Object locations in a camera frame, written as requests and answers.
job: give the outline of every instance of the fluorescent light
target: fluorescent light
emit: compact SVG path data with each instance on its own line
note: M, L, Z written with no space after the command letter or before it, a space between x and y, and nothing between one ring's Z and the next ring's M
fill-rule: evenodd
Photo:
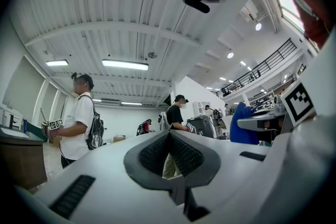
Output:
M256 25L256 30L259 31L261 29L261 23Z
M121 102L121 104L126 104L126 105L142 105L142 103L130 103L130 102Z
M106 60L106 59L102 60L102 63L106 67L121 67L121 68L148 70L147 63Z
M67 60L47 61L46 64L50 67L67 66L69 63Z

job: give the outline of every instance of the black t-shirt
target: black t-shirt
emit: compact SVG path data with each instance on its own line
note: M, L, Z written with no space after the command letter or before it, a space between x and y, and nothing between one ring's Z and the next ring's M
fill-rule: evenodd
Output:
M173 105L170 108L168 108L166 114L167 114L167 121L168 121L169 126L174 122L180 122L180 123L183 122L180 108L177 105Z

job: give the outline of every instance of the blue cloth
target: blue cloth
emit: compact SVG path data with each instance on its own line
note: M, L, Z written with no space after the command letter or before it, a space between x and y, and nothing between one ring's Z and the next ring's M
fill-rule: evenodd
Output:
M244 103L239 103L236 112L232 117L230 126L231 142L258 145L259 140L255 131L246 130L238 127L237 121L252 116L252 107L246 106Z

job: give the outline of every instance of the black railing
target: black railing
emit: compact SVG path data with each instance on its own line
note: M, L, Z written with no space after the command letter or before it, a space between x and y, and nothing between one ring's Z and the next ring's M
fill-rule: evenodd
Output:
M279 49L277 49L273 54L271 54L271 56L269 56L265 61L258 64L250 72L247 72L246 74L242 75L239 79L236 79L233 83L223 87L220 91L216 92L216 95L219 98L225 97L230 93L260 78L266 72L275 67L278 63L283 61L296 49L297 47L289 38Z

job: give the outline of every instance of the cap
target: cap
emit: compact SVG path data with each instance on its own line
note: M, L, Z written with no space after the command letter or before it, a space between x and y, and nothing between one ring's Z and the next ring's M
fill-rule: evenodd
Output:
M84 81L88 83L88 85L89 85L89 87L90 87L91 90L95 86L95 85L93 85L93 79L89 75L87 75L87 74L81 75L78 78L84 79Z
M184 99L186 103L188 103L188 99L186 99L183 95L181 94L178 94L176 97L175 97L175 101L174 102L177 102L179 101L180 99Z

